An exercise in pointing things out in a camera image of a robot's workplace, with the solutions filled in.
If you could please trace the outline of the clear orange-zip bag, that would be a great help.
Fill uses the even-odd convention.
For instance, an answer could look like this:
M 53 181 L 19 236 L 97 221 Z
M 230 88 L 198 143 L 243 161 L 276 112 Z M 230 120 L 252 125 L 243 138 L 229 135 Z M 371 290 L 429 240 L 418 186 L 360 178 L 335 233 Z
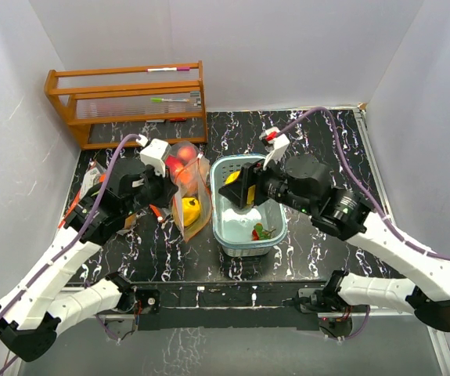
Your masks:
M 165 164 L 171 181 L 188 191 L 196 190 L 199 181 L 206 183 L 210 172 L 209 160 L 196 145 L 188 141 L 170 145 Z

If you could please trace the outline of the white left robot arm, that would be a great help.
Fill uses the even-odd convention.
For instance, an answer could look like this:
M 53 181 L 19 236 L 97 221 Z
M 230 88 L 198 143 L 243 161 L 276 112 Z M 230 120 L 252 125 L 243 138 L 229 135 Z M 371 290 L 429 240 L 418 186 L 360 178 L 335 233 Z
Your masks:
M 67 329 L 97 313 L 126 313 L 135 305 L 131 282 L 114 272 L 66 298 L 57 295 L 82 264 L 121 231 L 126 219 L 149 205 L 168 206 L 178 187 L 169 172 L 121 159 L 91 186 L 64 219 L 31 271 L 0 299 L 0 340 L 32 362 Z

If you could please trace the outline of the yellow lemon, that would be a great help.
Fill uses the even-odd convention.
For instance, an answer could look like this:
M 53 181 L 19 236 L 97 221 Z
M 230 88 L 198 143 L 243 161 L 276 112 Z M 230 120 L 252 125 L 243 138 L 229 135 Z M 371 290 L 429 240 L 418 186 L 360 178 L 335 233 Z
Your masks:
M 240 176 L 241 171 L 231 173 L 225 180 L 225 185 L 234 183 Z

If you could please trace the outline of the red bell pepper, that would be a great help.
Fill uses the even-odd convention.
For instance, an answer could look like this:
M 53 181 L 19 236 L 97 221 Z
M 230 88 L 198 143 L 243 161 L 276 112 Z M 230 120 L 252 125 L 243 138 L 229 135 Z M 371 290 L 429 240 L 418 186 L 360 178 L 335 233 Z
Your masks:
M 169 168 L 171 177 L 175 178 L 185 168 L 184 164 L 176 157 L 169 155 L 165 161 L 166 166 Z

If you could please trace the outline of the pink peach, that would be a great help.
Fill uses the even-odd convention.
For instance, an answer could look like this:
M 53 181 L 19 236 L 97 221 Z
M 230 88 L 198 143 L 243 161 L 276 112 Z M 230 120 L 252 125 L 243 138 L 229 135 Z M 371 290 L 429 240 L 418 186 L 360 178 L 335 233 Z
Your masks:
M 180 161 L 189 163 L 193 158 L 196 157 L 196 151 L 193 146 L 181 146 L 178 149 L 177 157 Z

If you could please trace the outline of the yellow bell pepper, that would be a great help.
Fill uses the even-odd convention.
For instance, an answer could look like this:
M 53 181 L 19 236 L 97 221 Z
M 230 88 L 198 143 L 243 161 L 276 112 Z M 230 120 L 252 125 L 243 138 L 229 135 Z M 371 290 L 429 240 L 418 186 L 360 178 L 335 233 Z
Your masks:
M 195 223 L 201 214 L 200 202 L 195 197 L 182 198 L 183 225 L 189 227 Z

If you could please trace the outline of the orange fruit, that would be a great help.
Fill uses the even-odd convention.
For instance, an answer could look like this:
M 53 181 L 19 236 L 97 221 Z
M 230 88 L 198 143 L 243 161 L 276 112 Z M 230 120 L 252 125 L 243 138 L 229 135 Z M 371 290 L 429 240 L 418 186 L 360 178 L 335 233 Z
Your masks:
M 187 168 L 183 168 L 178 172 L 176 175 L 176 180 L 183 186 L 192 186 L 196 183 L 196 178 L 193 171 L 190 171 Z

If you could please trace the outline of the cherry tomato bunch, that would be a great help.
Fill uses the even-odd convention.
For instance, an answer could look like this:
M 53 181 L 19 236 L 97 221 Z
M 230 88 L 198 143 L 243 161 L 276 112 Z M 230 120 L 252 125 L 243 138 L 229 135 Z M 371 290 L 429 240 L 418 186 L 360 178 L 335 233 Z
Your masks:
M 265 229 L 263 225 L 258 222 L 254 225 L 251 232 L 252 241 L 269 240 L 272 238 L 275 228 Z

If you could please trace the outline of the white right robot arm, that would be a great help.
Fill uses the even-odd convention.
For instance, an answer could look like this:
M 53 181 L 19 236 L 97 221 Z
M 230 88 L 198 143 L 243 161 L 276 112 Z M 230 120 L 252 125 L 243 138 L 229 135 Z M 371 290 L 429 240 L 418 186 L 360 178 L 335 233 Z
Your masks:
M 384 279 L 336 270 L 323 289 L 298 296 L 299 306 L 334 311 L 379 306 L 450 332 L 450 261 L 388 228 L 359 193 L 333 186 L 329 167 L 313 156 L 290 157 L 283 167 L 273 161 L 247 162 L 218 192 L 240 209 L 273 200 L 308 215 L 316 229 L 366 250 L 401 274 Z

